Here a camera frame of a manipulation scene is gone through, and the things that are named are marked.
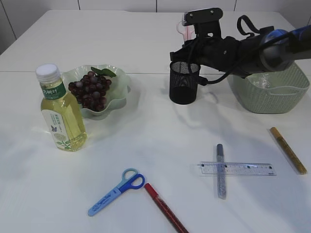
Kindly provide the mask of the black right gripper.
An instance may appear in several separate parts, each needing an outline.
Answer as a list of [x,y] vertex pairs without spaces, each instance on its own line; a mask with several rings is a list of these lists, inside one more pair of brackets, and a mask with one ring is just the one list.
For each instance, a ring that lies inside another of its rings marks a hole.
[[203,44],[187,40],[178,51],[170,52],[171,62],[196,62],[221,72],[227,72],[237,61],[240,42],[231,36],[225,39],[208,38]]

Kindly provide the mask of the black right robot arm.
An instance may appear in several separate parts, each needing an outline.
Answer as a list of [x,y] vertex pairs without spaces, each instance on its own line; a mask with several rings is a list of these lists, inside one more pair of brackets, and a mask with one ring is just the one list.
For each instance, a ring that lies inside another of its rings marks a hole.
[[172,62],[204,65],[223,75],[212,81],[219,83],[230,74],[245,78],[256,73],[286,70],[295,60],[311,57],[311,28],[305,26],[292,30],[276,30],[274,27],[256,29],[250,19],[243,15],[249,29],[248,37],[237,40],[231,36],[221,37],[221,16],[198,16],[195,12],[184,14],[182,24],[193,25],[196,37],[183,47],[170,53]]

